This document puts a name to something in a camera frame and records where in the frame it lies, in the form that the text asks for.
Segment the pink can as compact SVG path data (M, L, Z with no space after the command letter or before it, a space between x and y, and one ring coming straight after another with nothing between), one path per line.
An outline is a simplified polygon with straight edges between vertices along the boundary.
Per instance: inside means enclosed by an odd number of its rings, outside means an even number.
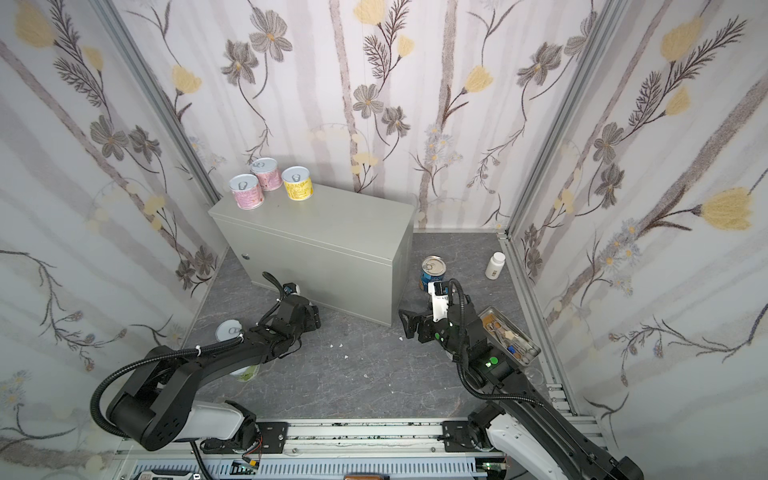
M259 179L254 174L240 174L229 181L229 188L237 206L242 210L253 210L264 201Z
M250 170L257 177L261 189L265 192L278 190L283 185L281 172L274 158L258 158L251 163Z

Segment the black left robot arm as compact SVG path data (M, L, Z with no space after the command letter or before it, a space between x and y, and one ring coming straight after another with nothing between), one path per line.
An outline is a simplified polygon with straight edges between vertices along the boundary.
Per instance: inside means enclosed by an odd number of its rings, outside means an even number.
M284 358L299 348L303 334L321 327L318 306L294 283L280 284L279 298L257 324L228 340L173 350L161 345L109 374L90 399L92 420L105 432L130 438L148 451L193 439L183 431L192 423L198 390L249 366Z

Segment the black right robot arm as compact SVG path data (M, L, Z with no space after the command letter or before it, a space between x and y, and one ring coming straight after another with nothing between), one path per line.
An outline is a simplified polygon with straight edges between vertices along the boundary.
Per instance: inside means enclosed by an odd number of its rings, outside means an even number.
M438 343L464 389L484 403L446 441L471 451L497 450L535 479L643 478L633 460L599 447L536 389L525 372L524 352L505 344L511 328L494 309L476 310L455 279L431 288L427 310L399 309L404 333Z

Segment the yellow can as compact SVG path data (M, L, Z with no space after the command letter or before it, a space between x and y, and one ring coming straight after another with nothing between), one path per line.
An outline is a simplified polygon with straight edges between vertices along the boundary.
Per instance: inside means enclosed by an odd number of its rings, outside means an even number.
M281 177L289 199L304 201L313 195L314 187L306 167L289 167L282 171Z

